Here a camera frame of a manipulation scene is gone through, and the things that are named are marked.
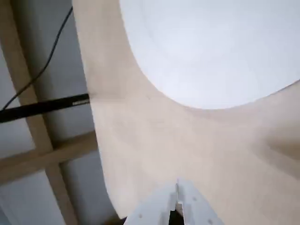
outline black cable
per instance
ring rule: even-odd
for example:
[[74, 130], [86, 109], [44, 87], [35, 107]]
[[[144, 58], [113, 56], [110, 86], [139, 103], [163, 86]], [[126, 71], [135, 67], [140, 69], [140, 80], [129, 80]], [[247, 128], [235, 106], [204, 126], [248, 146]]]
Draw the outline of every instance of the black cable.
[[67, 16], [65, 17], [64, 21], [62, 22], [62, 25], [60, 26], [60, 29], [56, 35], [56, 38], [55, 38], [55, 41], [53, 43], [53, 46], [52, 46], [52, 49], [51, 49], [51, 52], [50, 52], [50, 55], [48, 57], [48, 60], [46, 62], [46, 64], [44, 65], [44, 67], [41, 69], [41, 71], [36, 75], [34, 76], [29, 82], [28, 84], [26, 84], [24, 87], [22, 87], [6, 104], [5, 106], [2, 108], [2, 110], [5, 110], [19, 95], [21, 95], [27, 88], [30, 87], [30, 85], [32, 85], [41, 75], [43, 75], [43, 73], [45, 72], [45, 70], [47, 69], [51, 59], [52, 59], [52, 56], [54, 54], [54, 51], [55, 51], [55, 48], [56, 48], [56, 45], [58, 43], [58, 40], [60, 38], [60, 35], [61, 35], [61, 32], [62, 30], [64, 29], [67, 21], [68, 21], [68, 18], [70, 17], [71, 13], [73, 11], [73, 7], [70, 8], [69, 12], [67, 13]]

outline wooden beam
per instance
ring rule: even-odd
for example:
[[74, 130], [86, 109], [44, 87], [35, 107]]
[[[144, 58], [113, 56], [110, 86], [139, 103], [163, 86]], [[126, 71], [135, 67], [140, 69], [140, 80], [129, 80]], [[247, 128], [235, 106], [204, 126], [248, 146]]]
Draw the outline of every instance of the wooden beam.
[[78, 158], [97, 149], [96, 134], [90, 132], [69, 139], [61, 143], [54, 151], [42, 155], [12, 157], [9, 165], [6, 162], [7, 159], [2, 159], [0, 160], [0, 184]]
[[[0, 43], [14, 87], [16, 90], [19, 90], [30, 80], [30, 75], [9, 0], [0, 0]], [[19, 97], [19, 101], [21, 105], [31, 104], [37, 101], [32, 86]], [[35, 142], [36, 149], [34, 151], [38, 154], [53, 151], [43, 117], [34, 116], [27, 118], [26, 121]], [[78, 220], [69, 199], [59, 166], [49, 166], [45, 172], [66, 225], [77, 225]]]

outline black rod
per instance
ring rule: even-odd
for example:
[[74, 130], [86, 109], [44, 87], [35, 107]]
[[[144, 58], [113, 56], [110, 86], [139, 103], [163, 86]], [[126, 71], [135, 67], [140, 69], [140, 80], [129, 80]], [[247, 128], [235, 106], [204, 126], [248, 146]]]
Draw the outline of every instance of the black rod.
[[10, 108], [0, 111], [0, 123], [9, 122], [38, 114], [48, 113], [54, 110], [69, 108], [77, 105], [89, 104], [88, 94], [64, 97], [45, 102], [38, 102], [31, 105], [22, 105], [16, 108]]

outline wooden panel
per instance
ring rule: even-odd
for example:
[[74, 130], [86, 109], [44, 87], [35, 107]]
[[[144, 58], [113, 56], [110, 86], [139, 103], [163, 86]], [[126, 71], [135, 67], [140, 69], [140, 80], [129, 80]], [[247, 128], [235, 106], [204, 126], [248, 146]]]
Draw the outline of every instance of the wooden panel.
[[183, 177], [225, 224], [300, 221], [299, 82], [228, 110], [184, 107], [140, 71], [118, 0], [73, 5], [105, 184], [120, 217]]
[[[95, 132], [91, 132], [65, 141], [49, 153], [35, 155], [29, 152], [29, 154], [20, 154], [18, 157], [13, 156], [2, 159], [0, 160], [0, 184], [78, 158], [97, 149]], [[61, 177], [55, 174], [52, 175], [56, 180]]]
[[[0, 42], [14, 87], [19, 90], [30, 80], [30, 76], [16, 30], [10, 1], [8, 0], [0, 1]], [[19, 97], [19, 101], [22, 105], [37, 101], [32, 86]], [[30, 117], [27, 119], [27, 123], [36, 145], [35, 151], [39, 153], [51, 152], [53, 148], [43, 117]], [[62, 178], [58, 179], [58, 177], [61, 177], [60, 168], [58, 165], [52, 165], [46, 169], [46, 174], [66, 224], [78, 224], [65, 183]]]

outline white plastic part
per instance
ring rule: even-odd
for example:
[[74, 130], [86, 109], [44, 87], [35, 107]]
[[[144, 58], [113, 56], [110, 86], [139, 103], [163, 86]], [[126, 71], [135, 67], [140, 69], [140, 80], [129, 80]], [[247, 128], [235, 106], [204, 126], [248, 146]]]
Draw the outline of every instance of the white plastic part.
[[221, 109], [300, 79], [299, 0], [120, 0], [141, 71], [186, 106]]
[[124, 225], [168, 225], [176, 203], [182, 205], [185, 225], [223, 225], [192, 182], [183, 179], [155, 191], [127, 217]]

